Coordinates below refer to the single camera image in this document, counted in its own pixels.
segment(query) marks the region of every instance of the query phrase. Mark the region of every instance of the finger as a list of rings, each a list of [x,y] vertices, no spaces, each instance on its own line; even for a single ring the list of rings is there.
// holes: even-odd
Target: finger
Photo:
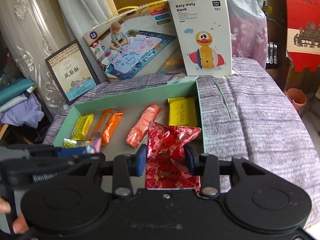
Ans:
[[[9,214],[11,212],[10,204],[3,198],[0,198],[0,214]]]
[[[13,231],[16,234],[24,234],[25,232],[27,232],[29,230],[29,227],[27,225],[27,222],[23,216],[23,214],[21,214],[12,224],[12,228]]]

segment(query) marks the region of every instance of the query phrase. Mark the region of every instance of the child on box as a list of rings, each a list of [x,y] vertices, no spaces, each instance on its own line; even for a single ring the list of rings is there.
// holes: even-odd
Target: child on box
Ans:
[[[121,31],[121,25],[118,22],[113,22],[110,27],[111,30],[111,43],[110,48],[121,52],[122,46],[130,43],[130,39],[123,31]]]

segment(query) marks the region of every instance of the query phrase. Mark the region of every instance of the teal cloth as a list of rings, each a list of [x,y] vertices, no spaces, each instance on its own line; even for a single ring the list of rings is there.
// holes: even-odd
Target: teal cloth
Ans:
[[[26,91],[34,83],[30,79],[20,78],[0,91],[0,106]]]

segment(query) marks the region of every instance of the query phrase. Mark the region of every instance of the orange snack package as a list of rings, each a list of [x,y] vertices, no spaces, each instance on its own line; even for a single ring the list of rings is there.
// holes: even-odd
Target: orange snack package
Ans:
[[[130,130],[126,139],[127,143],[137,148],[147,135],[149,122],[155,121],[161,114],[162,109],[154,104],[146,108],[137,124]]]
[[[118,126],[123,114],[123,111],[114,112],[112,109],[104,110],[103,116],[101,117],[97,126],[94,128],[94,132],[101,132],[101,146],[106,146],[109,143],[111,136]]]

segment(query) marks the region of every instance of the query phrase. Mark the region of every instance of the screw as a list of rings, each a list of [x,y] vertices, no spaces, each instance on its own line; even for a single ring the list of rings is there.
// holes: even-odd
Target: screw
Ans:
[[[207,196],[214,196],[218,193],[218,190],[215,187],[205,187],[202,190],[202,193]]]
[[[119,187],[115,190],[115,193],[119,196],[127,196],[130,194],[130,190],[126,187]]]
[[[171,198],[171,195],[166,193],[166,194],[163,194],[162,197],[166,198],[166,199],[169,199],[169,198]]]

